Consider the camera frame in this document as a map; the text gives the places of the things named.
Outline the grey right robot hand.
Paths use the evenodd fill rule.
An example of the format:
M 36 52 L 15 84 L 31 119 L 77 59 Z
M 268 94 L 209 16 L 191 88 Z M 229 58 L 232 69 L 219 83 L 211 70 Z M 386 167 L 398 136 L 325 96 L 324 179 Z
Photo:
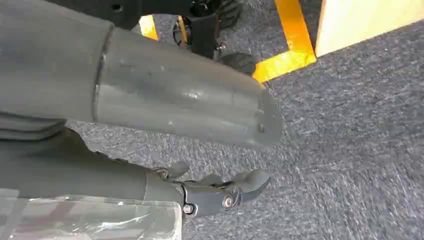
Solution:
M 263 170 L 178 181 L 185 164 L 146 168 L 90 151 L 67 120 L 263 148 L 282 116 L 251 76 L 45 0 L 0 3 L 0 186 L 18 197 L 169 201 L 190 217 L 256 199 Z

